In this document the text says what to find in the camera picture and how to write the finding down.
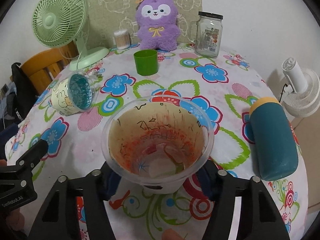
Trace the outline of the person left hand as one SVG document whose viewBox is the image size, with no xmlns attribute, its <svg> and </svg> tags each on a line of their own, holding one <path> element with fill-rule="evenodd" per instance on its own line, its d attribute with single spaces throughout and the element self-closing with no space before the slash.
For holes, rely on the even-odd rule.
<svg viewBox="0 0 320 240">
<path fill-rule="evenodd" d="M 25 225 L 25 217 L 20 212 L 20 209 L 14 211 L 1 211 L 1 219 L 4 218 L 6 225 L 9 229 L 14 231 L 23 231 Z"/>
</svg>

